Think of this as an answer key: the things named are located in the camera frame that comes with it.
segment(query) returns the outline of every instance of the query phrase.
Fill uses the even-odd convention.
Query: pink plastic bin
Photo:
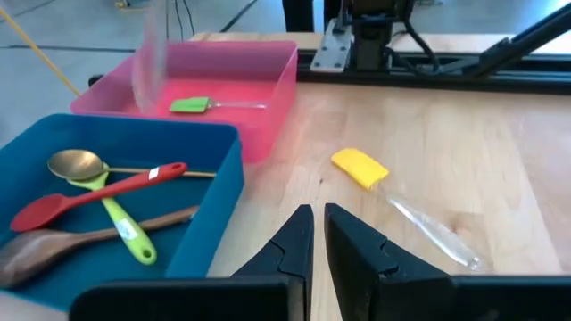
[[[286,41],[169,44],[159,102],[147,112],[141,112],[135,104],[132,68],[130,57],[76,99],[71,110],[77,114],[231,124],[240,133],[244,161],[256,162],[271,153],[294,104],[297,46]],[[198,96],[220,103],[265,103],[267,107],[214,107],[199,114],[170,112],[174,100]]]

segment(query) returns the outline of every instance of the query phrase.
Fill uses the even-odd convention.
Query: yellow silicone spatula head
[[[389,175],[389,170],[356,148],[345,148],[331,156],[331,161],[368,190]]]

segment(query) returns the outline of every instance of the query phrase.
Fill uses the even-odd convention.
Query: blue plastic bin
[[[0,246],[17,234],[13,216],[50,193],[85,190],[55,177],[46,166],[63,149],[87,149],[110,166],[153,168],[183,161],[192,170],[216,171],[215,178],[182,177],[115,197],[135,220],[200,204],[191,223],[150,232],[158,252],[152,266],[138,263],[121,239],[90,244],[63,258],[44,274],[12,289],[26,300],[68,310],[75,297],[103,281],[161,277],[204,277],[244,186],[237,131],[227,125],[166,120],[53,115],[0,150]],[[128,175],[110,174],[108,183]],[[87,232],[112,227],[100,202],[70,210],[49,228]]]

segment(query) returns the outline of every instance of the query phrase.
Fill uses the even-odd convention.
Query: spatula handle
[[[143,173],[143,172],[147,171],[148,169],[110,168],[110,169],[107,169],[107,170],[110,171],[110,172],[114,172],[114,173],[131,173],[131,174],[138,174],[138,173]],[[183,177],[216,177],[216,173],[187,170],[182,176],[183,176]]]
[[[121,180],[120,182],[107,185],[105,188],[92,193],[84,193],[80,196],[70,198],[75,207],[88,202],[101,200],[105,197],[112,197],[120,193],[130,192],[143,187],[157,185],[183,175],[186,171],[186,164],[183,162],[162,165],[155,169],[147,170],[141,174]]]
[[[158,218],[151,218],[138,222],[138,224],[145,231],[153,231],[156,229],[161,229],[166,226],[172,226],[177,223],[186,222],[189,219],[191,219],[194,216],[194,214],[196,214],[197,211],[198,211],[198,206],[191,206],[186,209],[177,210],[169,214],[165,214]],[[119,232],[117,232],[116,228],[106,228],[99,231],[82,233],[80,235],[82,242],[89,243],[89,242],[102,241],[113,237],[117,237],[119,236]]]

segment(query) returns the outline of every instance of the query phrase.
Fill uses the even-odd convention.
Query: gray floor
[[[413,23],[429,33],[516,33],[566,4],[568,0],[443,0],[443,5],[418,6]],[[106,48],[137,48],[143,39],[143,12],[123,12],[113,0],[0,0],[8,13],[39,45]],[[249,0],[187,0],[197,32],[219,31]],[[183,38],[191,37],[182,2],[179,10]],[[169,0],[170,38],[180,38]],[[316,12],[323,0],[315,0]],[[323,25],[316,14],[317,30]],[[259,0],[231,29],[238,32],[283,32],[281,0]],[[27,49],[5,49],[22,45],[5,21],[0,21],[0,146],[9,142],[35,120],[55,112],[66,112],[74,95]],[[50,59],[80,90],[87,79],[112,70],[128,53],[46,51]]]

